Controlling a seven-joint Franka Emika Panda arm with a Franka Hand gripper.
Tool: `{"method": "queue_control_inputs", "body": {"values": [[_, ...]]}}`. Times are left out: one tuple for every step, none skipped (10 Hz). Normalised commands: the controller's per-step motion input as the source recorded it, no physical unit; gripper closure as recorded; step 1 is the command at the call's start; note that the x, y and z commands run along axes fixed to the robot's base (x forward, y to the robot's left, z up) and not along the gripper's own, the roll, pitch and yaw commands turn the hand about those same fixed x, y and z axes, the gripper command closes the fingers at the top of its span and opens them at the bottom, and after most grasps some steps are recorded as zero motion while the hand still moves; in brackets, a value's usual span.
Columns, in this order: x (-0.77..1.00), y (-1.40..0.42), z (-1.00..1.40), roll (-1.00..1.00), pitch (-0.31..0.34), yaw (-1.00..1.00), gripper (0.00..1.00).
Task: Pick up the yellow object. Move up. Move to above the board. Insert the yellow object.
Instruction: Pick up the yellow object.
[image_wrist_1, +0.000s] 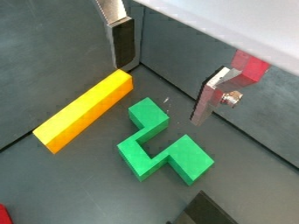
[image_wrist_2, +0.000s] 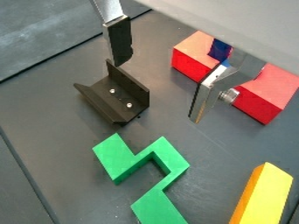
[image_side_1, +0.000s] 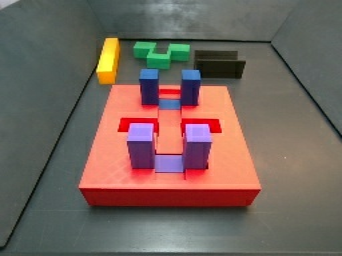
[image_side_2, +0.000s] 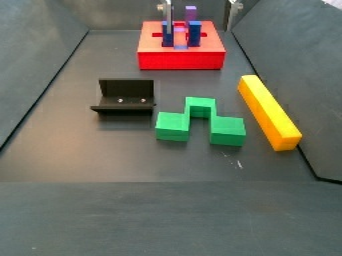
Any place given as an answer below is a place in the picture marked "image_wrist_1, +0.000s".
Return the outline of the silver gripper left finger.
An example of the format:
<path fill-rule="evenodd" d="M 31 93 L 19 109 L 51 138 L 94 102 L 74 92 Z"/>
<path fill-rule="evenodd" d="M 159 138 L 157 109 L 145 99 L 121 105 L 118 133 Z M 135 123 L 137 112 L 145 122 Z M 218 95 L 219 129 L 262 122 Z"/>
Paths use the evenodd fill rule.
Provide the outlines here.
<path fill-rule="evenodd" d="M 94 0 L 94 2 L 107 25 L 114 65 L 122 68 L 137 56 L 135 20 L 127 15 L 123 0 Z"/>

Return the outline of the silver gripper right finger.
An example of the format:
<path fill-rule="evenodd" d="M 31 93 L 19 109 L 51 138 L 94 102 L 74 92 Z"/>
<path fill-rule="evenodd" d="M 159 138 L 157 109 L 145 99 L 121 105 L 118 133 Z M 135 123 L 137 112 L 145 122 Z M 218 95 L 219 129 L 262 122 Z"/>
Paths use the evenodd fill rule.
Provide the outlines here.
<path fill-rule="evenodd" d="M 231 82 L 239 75 L 241 71 L 238 69 L 229 69 L 223 66 L 205 81 L 191 113 L 194 125 L 201 126 L 203 124 L 221 104 L 230 105 L 233 108 L 238 105 L 243 94 Z"/>

